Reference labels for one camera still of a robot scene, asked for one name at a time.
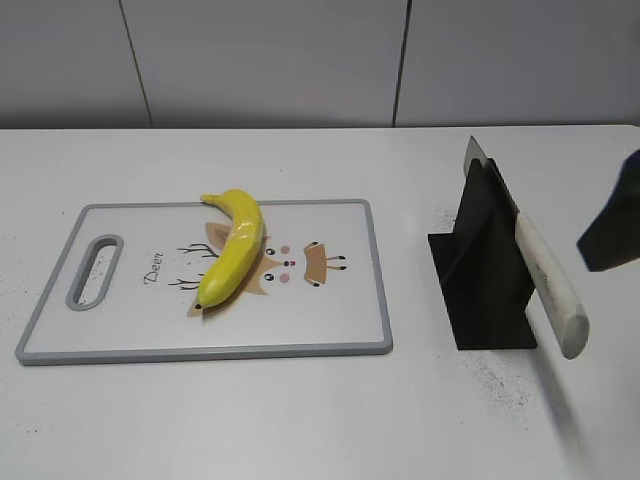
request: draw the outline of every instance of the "gray cutting board rim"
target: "gray cutting board rim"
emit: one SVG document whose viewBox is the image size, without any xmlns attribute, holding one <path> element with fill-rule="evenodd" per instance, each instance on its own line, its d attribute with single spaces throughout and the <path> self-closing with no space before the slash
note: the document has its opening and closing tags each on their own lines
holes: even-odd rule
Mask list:
<svg viewBox="0 0 640 480">
<path fill-rule="evenodd" d="M 199 202 L 181 203 L 114 203 L 92 204 L 84 207 L 73 227 L 69 239 L 58 259 L 45 290 L 25 327 L 24 333 L 16 347 L 16 357 L 23 365 L 68 365 L 68 364 L 99 364 L 99 363 L 134 363 L 134 362 L 166 362 L 185 360 L 222 360 L 249 359 L 274 357 L 303 357 L 303 356 L 334 356 L 334 355 L 379 355 L 391 351 L 393 340 L 389 325 L 386 298 L 382 282 L 382 272 L 376 245 L 373 217 L 369 203 L 363 199 L 336 200 L 287 200 L 261 201 L 263 207 L 270 206 L 339 206 L 357 204 L 362 207 L 363 219 L 366 224 L 368 248 L 373 268 L 375 291 L 377 294 L 379 321 L 382 338 L 364 342 L 331 342 L 304 343 L 279 345 L 233 345 L 215 347 L 178 347 L 178 348 L 145 348 L 145 349 L 108 349 L 88 351 L 27 351 L 29 340 L 40 319 L 47 300 L 54 288 L 60 271 L 74 245 L 78 232 L 83 226 L 87 215 L 99 209 L 130 209 L 130 208 L 163 208 L 163 207 L 203 207 Z"/>
</svg>

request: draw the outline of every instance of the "wall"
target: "wall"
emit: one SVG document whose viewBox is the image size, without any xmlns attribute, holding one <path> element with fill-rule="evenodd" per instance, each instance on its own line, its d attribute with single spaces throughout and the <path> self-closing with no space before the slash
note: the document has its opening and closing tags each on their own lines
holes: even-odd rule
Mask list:
<svg viewBox="0 0 640 480">
<path fill-rule="evenodd" d="M 640 119 L 640 1 L 413 0 L 398 126 Z"/>
<path fill-rule="evenodd" d="M 405 0 L 122 2 L 0 3 L 0 128 L 640 122 L 638 0 L 410 1 L 397 104 Z"/>
<path fill-rule="evenodd" d="M 118 3 L 0 3 L 0 128 L 149 126 Z"/>
<path fill-rule="evenodd" d="M 391 126 L 405 2 L 125 0 L 158 127 Z"/>
</svg>

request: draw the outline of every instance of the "cutting board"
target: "cutting board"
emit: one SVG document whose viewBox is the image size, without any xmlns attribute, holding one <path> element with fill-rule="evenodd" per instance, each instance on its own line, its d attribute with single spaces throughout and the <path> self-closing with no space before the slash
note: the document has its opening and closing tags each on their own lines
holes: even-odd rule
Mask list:
<svg viewBox="0 0 640 480">
<path fill-rule="evenodd" d="M 383 354 L 392 339 L 369 205 L 261 202 L 237 294 L 195 310 L 231 219 L 200 203 L 83 209 L 16 348 L 24 365 Z"/>
</svg>

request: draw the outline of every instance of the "yellow banana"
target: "yellow banana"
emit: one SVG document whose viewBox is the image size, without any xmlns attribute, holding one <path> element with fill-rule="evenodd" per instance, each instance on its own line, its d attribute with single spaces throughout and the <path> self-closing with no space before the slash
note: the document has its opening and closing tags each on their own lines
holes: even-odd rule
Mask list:
<svg viewBox="0 0 640 480">
<path fill-rule="evenodd" d="M 233 294 L 258 256 L 264 232 L 260 207 L 248 193 L 234 189 L 200 200 L 232 217 L 233 226 L 220 257 L 202 277 L 197 309 L 219 305 Z"/>
</svg>

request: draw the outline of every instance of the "knife handle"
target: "knife handle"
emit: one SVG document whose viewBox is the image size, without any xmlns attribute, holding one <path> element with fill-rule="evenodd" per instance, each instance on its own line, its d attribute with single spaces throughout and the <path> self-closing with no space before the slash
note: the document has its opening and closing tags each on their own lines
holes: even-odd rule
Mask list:
<svg viewBox="0 0 640 480">
<path fill-rule="evenodd" d="M 515 237 L 562 355 L 577 357 L 589 338 L 589 319 L 580 299 L 551 249 L 521 212 L 516 218 Z"/>
</svg>

